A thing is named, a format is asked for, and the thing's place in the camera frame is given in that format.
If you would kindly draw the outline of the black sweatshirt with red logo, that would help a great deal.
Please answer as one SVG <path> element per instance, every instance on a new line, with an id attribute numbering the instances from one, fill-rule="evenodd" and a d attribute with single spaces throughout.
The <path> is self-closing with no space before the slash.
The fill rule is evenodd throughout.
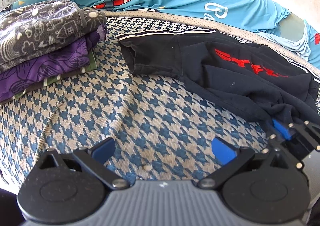
<path id="1" fill-rule="evenodd" d="M 218 30 L 147 31 L 118 40 L 135 75 L 180 80 L 187 91 L 247 121 L 319 123 L 319 80 L 265 45 Z"/>

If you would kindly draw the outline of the houndstooth blue beige mattress cover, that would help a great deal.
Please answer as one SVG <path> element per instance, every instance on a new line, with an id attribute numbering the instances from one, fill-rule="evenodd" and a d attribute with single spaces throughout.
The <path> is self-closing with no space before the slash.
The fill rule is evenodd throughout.
<path id="1" fill-rule="evenodd" d="M 94 48 L 97 68 L 29 92 L 1 106 L 1 187 L 18 192 L 31 167 L 50 147 L 71 152 L 112 137 L 108 168 L 136 179 L 193 179 L 219 167 L 211 141 L 221 137 L 261 150 L 256 123 L 185 90 L 177 80 L 133 76 L 120 52 L 120 34 L 213 28 L 242 43 L 267 45 L 255 33 L 199 18 L 154 12 L 107 14 L 107 36 Z"/>

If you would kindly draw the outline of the green striped folded garment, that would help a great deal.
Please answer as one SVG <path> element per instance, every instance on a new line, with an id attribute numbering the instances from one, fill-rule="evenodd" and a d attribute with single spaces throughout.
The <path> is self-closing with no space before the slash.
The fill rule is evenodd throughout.
<path id="1" fill-rule="evenodd" d="M 97 68 L 97 63 L 95 60 L 94 51 L 92 49 L 90 49 L 88 51 L 88 56 L 89 56 L 89 64 L 88 65 L 80 67 L 75 70 L 72 70 L 67 73 L 63 73 L 63 74 L 55 76 L 55 77 L 45 78 L 43 81 L 32 84 L 32 85 L 28 86 L 26 89 L 24 89 L 22 92 L 19 92 L 16 95 L 12 96 L 11 98 L 9 98 L 9 101 L 19 99 L 20 97 L 25 95 L 27 92 L 31 92 L 31 91 L 34 91 L 34 90 L 37 90 L 40 88 L 45 88 L 48 85 L 51 85 L 55 82 L 58 82 L 60 80 L 65 79 L 65 78 L 69 78 L 69 77 L 72 77 L 75 75 L 80 75 L 80 74 L 95 70 Z"/>

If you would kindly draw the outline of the purple patterned folded garment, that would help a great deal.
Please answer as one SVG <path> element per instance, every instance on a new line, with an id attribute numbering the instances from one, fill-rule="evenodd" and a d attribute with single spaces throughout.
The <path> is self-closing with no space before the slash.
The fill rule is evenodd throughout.
<path id="1" fill-rule="evenodd" d="M 86 34 L 62 49 L 27 60 L 1 73 L 1 104 L 10 102 L 9 98 L 45 78 L 88 65 L 88 51 L 105 38 L 105 27 L 100 25 L 96 31 Z"/>

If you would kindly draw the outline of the grey patterned folded garment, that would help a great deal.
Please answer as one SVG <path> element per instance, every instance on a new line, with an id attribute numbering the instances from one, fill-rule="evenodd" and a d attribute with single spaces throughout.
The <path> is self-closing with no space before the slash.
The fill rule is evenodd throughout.
<path id="1" fill-rule="evenodd" d="M 1 72 L 61 49 L 106 24 L 106 15 L 70 0 L 47 0 L 1 14 Z"/>

